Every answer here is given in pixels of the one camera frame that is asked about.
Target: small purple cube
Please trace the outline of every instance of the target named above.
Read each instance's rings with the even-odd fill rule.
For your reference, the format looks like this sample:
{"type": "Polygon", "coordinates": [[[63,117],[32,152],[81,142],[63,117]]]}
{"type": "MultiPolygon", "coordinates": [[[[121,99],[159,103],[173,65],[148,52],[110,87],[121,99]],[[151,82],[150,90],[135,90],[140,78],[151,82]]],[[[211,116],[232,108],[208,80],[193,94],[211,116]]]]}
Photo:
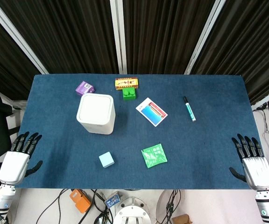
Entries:
{"type": "Polygon", "coordinates": [[[78,88],[75,90],[78,95],[83,96],[85,93],[94,93],[94,86],[83,81],[78,88]]]}

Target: green packet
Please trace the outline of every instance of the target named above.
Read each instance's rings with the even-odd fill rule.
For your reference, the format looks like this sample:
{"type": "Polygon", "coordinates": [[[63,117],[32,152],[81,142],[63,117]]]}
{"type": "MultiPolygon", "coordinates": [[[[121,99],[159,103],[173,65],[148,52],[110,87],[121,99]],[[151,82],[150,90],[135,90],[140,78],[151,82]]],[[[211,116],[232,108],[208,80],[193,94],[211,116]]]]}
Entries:
{"type": "Polygon", "coordinates": [[[143,149],[142,154],[148,168],[168,161],[161,144],[143,149]]]}

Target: light blue block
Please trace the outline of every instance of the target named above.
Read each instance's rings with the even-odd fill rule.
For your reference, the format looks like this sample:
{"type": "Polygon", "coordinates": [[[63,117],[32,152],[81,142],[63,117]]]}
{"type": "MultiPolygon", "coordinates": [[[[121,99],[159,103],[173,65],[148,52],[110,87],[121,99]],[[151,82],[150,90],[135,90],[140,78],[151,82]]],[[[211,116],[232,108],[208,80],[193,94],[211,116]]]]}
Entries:
{"type": "Polygon", "coordinates": [[[110,152],[99,156],[99,159],[104,168],[107,168],[115,163],[110,152]]]}

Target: marker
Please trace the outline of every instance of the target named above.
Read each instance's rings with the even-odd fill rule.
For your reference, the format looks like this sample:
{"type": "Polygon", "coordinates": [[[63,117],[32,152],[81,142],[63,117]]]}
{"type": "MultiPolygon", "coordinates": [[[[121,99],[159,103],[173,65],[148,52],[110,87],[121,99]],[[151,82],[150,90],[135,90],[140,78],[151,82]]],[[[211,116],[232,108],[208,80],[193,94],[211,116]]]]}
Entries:
{"type": "Polygon", "coordinates": [[[190,114],[190,116],[191,116],[191,120],[192,120],[193,122],[196,121],[195,115],[194,115],[194,113],[192,112],[192,110],[191,110],[191,106],[190,106],[190,104],[189,104],[189,102],[188,102],[188,100],[187,100],[186,97],[184,97],[184,102],[185,102],[186,108],[187,108],[187,110],[189,111],[189,114],[190,114]]]}

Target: green toy brick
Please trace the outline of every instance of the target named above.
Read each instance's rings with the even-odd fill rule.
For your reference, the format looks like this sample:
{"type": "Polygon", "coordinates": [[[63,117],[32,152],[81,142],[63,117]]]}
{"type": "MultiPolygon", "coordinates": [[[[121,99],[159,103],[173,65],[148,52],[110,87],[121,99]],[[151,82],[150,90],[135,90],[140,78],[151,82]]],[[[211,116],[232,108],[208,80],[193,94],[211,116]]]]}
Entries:
{"type": "Polygon", "coordinates": [[[134,87],[123,88],[122,92],[123,92],[123,99],[124,100],[135,99],[135,88],[134,87]]]}

